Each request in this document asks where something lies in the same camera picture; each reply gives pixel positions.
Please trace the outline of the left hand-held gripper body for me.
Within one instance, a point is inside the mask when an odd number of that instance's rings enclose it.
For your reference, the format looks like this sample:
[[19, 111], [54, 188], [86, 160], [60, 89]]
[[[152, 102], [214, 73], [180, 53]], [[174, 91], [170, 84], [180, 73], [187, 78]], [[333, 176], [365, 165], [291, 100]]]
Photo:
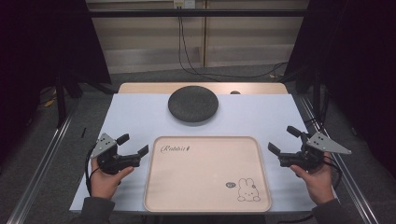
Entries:
[[137, 153], [127, 156], [118, 154], [117, 139], [103, 133], [97, 140], [91, 154], [92, 159], [97, 159], [101, 171], [108, 175], [115, 175], [127, 167], [140, 166], [141, 158]]

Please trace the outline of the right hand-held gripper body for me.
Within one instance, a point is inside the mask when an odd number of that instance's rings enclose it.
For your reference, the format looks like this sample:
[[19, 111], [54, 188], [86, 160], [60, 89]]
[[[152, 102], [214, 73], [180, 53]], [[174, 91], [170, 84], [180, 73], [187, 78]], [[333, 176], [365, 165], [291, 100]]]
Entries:
[[336, 143], [323, 133], [310, 135], [304, 132], [297, 132], [295, 137], [301, 138], [301, 150], [295, 153], [282, 153], [277, 151], [277, 157], [281, 167], [297, 165], [304, 170], [313, 170], [324, 162], [324, 153], [351, 154], [352, 151]]

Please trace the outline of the person's left hand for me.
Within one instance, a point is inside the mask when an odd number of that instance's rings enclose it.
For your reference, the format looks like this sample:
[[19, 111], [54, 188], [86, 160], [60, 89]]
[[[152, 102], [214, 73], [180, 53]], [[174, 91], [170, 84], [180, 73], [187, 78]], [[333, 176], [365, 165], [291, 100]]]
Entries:
[[134, 167], [127, 167], [116, 175], [108, 175], [101, 171], [97, 159], [91, 161], [91, 196], [111, 200], [121, 180], [134, 171]]

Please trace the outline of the person's right hand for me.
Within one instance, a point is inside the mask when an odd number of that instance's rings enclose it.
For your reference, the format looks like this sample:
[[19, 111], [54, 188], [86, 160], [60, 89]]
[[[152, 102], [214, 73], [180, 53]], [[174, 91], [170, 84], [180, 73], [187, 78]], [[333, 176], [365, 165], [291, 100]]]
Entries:
[[316, 205], [327, 203], [334, 199], [332, 192], [332, 168], [329, 166], [331, 162], [329, 152], [324, 153], [324, 160], [326, 161], [325, 164], [309, 172], [297, 165], [290, 167], [305, 182], [308, 194]]

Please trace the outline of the white table mat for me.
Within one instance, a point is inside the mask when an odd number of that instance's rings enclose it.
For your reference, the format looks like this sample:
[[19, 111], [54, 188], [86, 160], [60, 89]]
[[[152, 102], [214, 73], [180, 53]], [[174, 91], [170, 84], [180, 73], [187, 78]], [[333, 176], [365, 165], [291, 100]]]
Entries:
[[289, 94], [221, 94], [217, 113], [208, 121], [189, 124], [174, 118], [168, 110], [166, 94], [117, 94], [113, 97], [102, 130], [117, 138], [131, 138], [120, 146], [120, 154], [133, 154], [148, 145], [149, 153], [140, 166], [126, 177], [113, 200], [118, 212], [153, 213], [144, 205], [151, 152], [157, 138], [163, 136], [248, 136], [261, 150], [263, 168], [271, 194], [269, 212], [309, 211], [314, 207], [304, 181], [279, 165], [268, 143], [285, 152], [296, 152], [300, 139], [287, 132], [288, 126], [304, 128], [303, 119]]

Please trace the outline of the beige tray with rabbit print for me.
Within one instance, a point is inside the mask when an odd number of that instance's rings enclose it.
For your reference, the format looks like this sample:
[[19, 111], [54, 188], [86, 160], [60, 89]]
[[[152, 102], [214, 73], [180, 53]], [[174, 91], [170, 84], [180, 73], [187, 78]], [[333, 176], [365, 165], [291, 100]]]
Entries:
[[153, 213], [260, 213], [272, 205], [257, 141], [248, 136], [155, 140], [145, 207]]

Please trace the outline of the dark grey round plate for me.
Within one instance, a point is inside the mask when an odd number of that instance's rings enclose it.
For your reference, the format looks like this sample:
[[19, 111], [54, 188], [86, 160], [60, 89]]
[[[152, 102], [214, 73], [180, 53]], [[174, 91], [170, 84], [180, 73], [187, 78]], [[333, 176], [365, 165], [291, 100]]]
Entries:
[[217, 95], [201, 86], [182, 87], [171, 94], [168, 109], [176, 118], [184, 122], [203, 122], [211, 119], [219, 108]]

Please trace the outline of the black metal stand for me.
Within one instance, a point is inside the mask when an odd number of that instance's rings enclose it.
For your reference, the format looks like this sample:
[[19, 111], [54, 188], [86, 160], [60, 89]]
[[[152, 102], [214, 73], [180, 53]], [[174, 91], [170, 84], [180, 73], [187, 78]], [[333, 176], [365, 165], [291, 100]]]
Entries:
[[59, 74], [56, 77], [56, 97], [57, 97], [57, 106], [58, 106], [58, 125], [57, 127], [60, 128], [64, 121], [66, 120], [66, 105], [64, 99], [64, 84], [62, 81], [62, 75]]

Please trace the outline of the black curtain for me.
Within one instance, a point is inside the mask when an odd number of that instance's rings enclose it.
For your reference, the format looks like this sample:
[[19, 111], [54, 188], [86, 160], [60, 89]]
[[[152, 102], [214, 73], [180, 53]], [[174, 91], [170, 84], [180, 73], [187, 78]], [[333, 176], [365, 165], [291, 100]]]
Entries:
[[285, 76], [319, 79], [396, 178], [396, 0], [309, 0]]
[[40, 92], [110, 81], [86, 0], [0, 0], [0, 164], [21, 139]]

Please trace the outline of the black horizontal bar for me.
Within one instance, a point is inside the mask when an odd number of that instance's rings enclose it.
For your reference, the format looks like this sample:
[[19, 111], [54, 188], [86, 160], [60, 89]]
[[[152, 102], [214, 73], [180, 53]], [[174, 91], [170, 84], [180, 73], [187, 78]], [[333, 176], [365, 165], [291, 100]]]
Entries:
[[90, 9], [92, 18], [143, 17], [303, 17], [306, 9]]

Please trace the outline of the metal floor rail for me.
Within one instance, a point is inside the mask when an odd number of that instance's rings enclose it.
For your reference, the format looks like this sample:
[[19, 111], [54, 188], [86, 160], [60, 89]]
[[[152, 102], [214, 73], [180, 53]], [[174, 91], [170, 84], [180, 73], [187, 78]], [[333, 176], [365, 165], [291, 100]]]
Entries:
[[[306, 96], [301, 96], [297, 102], [303, 107], [304, 111], [303, 115], [308, 117], [308, 122], [305, 124], [308, 131], [319, 131], [320, 133], [328, 134], [327, 130], [324, 126], [317, 120], [316, 115], [314, 114], [314, 107], [312, 103]], [[350, 173], [347, 168], [346, 162], [343, 160], [340, 154], [332, 154], [332, 158], [334, 159], [334, 164], [336, 164], [340, 170], [343, 172], [342, 183], [344, 188], [348, 192], [348, 195], [352, 202], [354, 203], [357, 211], [360, 214], [360, 217], [364, 224], [379, 224], [375, 214], [366, 200], [361, 188], [358, 186], [358, 183], [355, 181], [352, 173]]]
[[7, 224], [23, 224], [23, 222], [25, 221], [32, 207], [32, 204], [35, 201], [35, 197], [43, 183], [43, 179], [45, 178], [48, 169], [59, 149], [59, 146], [64, 139], [71, 120], [76, 113], [79, 102], [79, 99], [72, 101], [69, 113], [66, 115], [64, 121], [56, 129], [54, 135], [52, 136], [51, 141], [46, 148], [45, 154], [43, 155], [40, 163], [35, 169], [35, 173], [33, 174], [31, 180], [28, 182], [25, 191], [23, 192], [15, 208], [13, 209], [13, 212], [11, 213]]

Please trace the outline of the white wall socket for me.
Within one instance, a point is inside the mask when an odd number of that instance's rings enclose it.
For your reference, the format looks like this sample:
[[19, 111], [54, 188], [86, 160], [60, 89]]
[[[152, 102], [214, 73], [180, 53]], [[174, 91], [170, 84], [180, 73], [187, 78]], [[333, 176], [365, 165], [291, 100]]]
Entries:
[[173, 0], [176, 9], [195, 9], [195, 0]]

